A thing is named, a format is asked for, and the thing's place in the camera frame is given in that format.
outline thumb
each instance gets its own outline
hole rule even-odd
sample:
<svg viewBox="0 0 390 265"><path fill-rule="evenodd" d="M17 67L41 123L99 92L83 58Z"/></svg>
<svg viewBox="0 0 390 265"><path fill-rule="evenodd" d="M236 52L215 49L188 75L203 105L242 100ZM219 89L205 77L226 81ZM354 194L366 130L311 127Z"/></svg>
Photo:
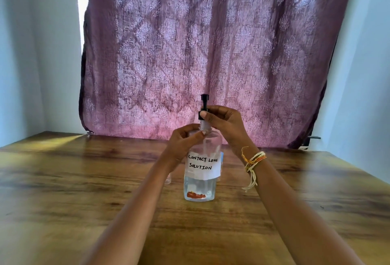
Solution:
<svg viewBox="0 0 390 265"><path fill-rule="evenodd" d="M213 128L217 129L217 130L221 130L221 128L223 127L224 123L226 123L225 120L223 119L220 119L218 116L210 113L210 112L206 112L206 111L201 111L200 112L200 116L205 120L207 121Z"/></svg>
<svg viewBox="0 0 390 265"><path fill-rule="evenodd" d="M198 144L199 142L203 141L204 139L204 134L202 132L197 132L196 134L185 138L183 140L186 148L190 149L192 146Z"/></svg>

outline white paper label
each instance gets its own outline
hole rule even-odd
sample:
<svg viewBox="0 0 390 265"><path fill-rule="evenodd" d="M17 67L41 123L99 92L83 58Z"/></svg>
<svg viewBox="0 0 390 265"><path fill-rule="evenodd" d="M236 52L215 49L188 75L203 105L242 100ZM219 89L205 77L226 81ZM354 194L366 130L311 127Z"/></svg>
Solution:
<svg viewBox="0 0 390 265"><path fill-rule="evenodd" d="M221 152L211 156L189 152L186 158L185 175L197 180L219 177L221 175Z"/></svg>

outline pump dispenser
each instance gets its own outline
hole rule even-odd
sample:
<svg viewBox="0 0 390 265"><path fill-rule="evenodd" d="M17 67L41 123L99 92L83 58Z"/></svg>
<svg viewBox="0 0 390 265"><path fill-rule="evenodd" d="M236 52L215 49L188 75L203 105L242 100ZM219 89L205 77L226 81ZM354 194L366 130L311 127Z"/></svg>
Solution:
<svg viewBox="0 0 390 265"><path fill-rule="evenodd" d="M202 111L209 111L209 95L202 94ZM190 135L203 131L205 138L193 146L186 156L184 173L184 198L190 201L209 201L215 197L217 178L221 174L222 136L211 129L211 125L200 116L200 127Z"/></svg>

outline patterned curtain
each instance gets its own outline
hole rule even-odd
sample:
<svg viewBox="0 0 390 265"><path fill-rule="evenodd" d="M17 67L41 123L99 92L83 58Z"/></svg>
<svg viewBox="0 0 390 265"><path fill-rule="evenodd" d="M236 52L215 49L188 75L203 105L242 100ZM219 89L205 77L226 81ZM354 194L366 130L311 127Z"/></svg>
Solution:
<svg viewBox="0 0 390 265"><path fill-rule="evenodd" d="M348 0L89 0L80 118L97 135L168 139L200 95L259 146L299 146Z"/></svg>

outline pump cap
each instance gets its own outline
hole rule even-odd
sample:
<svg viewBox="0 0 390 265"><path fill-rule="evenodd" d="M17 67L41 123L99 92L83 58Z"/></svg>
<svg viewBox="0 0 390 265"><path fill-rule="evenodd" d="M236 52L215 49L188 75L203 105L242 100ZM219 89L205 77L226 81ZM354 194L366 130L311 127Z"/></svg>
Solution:
<svg viewBox="0 0 390 265"><path fill-rule="evenodd" d="M207 101L209 100L209 95L207 94L202 94L200 96L202 102L203 102L203 107L202 107L202 110L201 111L207 111L209 112L209 109L207 108ZM204 120L201 116L200 116L200 111L198 112L198 119L199 120Z"/></svg>

